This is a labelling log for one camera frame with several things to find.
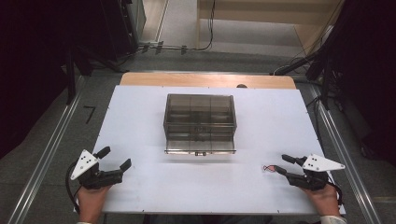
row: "transparent plastic box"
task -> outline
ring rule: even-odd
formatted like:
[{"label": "transparent plastic box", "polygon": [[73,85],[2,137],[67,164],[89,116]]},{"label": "transparent plastic box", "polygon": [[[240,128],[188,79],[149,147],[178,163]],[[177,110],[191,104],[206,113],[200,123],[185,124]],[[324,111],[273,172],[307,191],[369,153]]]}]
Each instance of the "transparent plastic box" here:
[{"label": "transparent plastic box", "polygon": [[163,127],[168,154],[234,154],[231,95],[168,94]]}]

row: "white table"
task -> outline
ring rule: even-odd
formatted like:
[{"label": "white table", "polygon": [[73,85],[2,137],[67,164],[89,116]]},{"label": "white table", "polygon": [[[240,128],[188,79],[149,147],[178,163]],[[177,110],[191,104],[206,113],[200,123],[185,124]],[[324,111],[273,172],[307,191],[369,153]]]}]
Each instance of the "white table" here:
[{"label": "white table", "polygon": [[[168,155],[163,116],[168,93],[231,94],[237,129],[234,155]],[[128,158],[123,183],[107,195],[105,212],[156,214],[315,214],[299,189],[263,165],[289,172],[302,168],[282,161],[323,155],[297,90],[117,86],[94,152],[110,146],[104,171]]]}]

